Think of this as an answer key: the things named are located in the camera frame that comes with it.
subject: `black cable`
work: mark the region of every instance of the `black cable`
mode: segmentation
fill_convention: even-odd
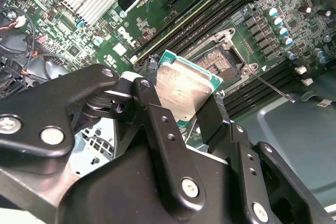
[[[52,78],[51,78],[50,74],[48,73],[47,59],[45,57],[42,60],[42,71],[43,71],[43,74],[45,75],[45,77],[50,81]]]
[[[78,69],[78,67],[71,61],[71,60],[68,60],[67,58],[65,58],[64,56],[61,56],[61,55],[57,55],[57,54],[40,54],[40,55],[37,55],[38,57],[52,57],[52,58],[59,58],[59,59],[63,59],[65,61],[67,61],[68,63],[70,63],[76,70]]]
[[[34,53],[34,46],[35,46],[35,26],[33,23],[33,20],[31,19],[31,17],[21,8],[18,7],[14,7],[14,6],[10,6],[10,7],[5,7],[0,9],[0,13],[2,13],[5,10],[16,10],[17,12],[23,14],[27,20],[30,23],[31,26],[31,45],[30,45],[30,50],[29,50],[29,54],[28,54],[28,61],[26,62],[26,64],[23,66],[23,70],[27,70],[28,65],[30,64],[32,58],[33,58],[33,53]]]

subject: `motherboard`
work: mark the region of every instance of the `motherboard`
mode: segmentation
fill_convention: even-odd
[[[308,86],[328,64],[334,67],[335,1],[7,0],[5,6],[32,18],[38,50],[80,67],[141,72],[152,56],[174,52],[223,79],[218,90],[236,119],[274,90]],[[30,26],[21,29],[29,34]]]

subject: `screw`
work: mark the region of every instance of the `screw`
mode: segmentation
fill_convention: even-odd
[[[273,152],[271,147],[269,147],[267,144],[265,144],[264,147],[268,152]]]
[[[198,195],[198,186],[191,179],[185,178],[182,180],[182,189],[191,198]]]
[[[110,69],[105,68],[105,69],[102,70],[102,73],[105,74],[108,77],[113,77],[113,73],[111,72]]]
[[[243,127],[241,127],[240,125],[236,125],[236,128],[239,132],[244,132]]]
[[[21,126],[20,120],[12,116],[0,118],[0,133],[2,134],[13,134],[20,130]]]
[[[147,80],[141,80],[141,84],[146,86],[147,88],[151,86]]]
[[[55,127],[49,127],[41,132],[41,140],[46,144],[56,145],[63,141],[64,133]]]
[[[252,204],[253,212],[256,214],[259,220],[266,223],[268,221],[268,215],[266,210],[262,207],[261,204],[254,202]]]
[[[119,16],[120,16],[121,18],[126,18],[127,13],[124,12],[123,10],[121,10],[120,13],[119,13]]]

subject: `white connector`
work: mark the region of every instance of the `white connector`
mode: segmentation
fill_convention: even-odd
[[[17,24],[14,26],[15,28],[23,27],[27,21],[25,16],[19,16],[16,20]]]
[[[296,73],[298,74],[304,74],[305,72],[307,72],[307,69],[306,67],[302,66],[302,67],[299,67],[299,68],[294,68]]]
[[[309,86],[313,83],[313,79],[311,78],[308,78],[308,79],[304,79],[304,80],[301,80],[301,82],[306,85],[306,86]]]

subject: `gray metal panel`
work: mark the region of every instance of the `gray metal panel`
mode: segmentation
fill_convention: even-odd
[[[313,88],[336,101],[336,73],[314,80]],[[336,203],[336,109],[281,98],[244,118],[252,143],[270,143],[326,207]]]

